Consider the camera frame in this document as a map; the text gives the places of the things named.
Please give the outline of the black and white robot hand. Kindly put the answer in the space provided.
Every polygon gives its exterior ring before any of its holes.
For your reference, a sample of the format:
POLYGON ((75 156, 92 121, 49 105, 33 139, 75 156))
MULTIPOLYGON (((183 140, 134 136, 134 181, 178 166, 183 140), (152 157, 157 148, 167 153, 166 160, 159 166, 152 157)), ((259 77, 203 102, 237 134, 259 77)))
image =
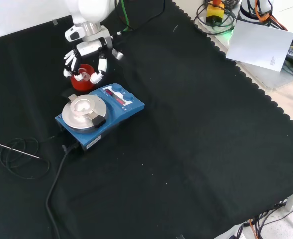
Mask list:
POLYGON ((112 49, 112 55, 118 60, 121 60, 124 57, 122 52, 113 48, 113 37, 104 26, 100 32, 93 34, 92 37, 94 37, 93 40, 83 41, 77 44, 74 49, 64 56, 64 77, 68 78, 73 76, 77 81, 81 81, 83 76, 79 73, 79 68, 82 58, 98 53, 98 71, 89 74, 89 81, 93 84, 97 84, 103 79, 108 66, 108 61, 103 51, 106 49, 112 49))

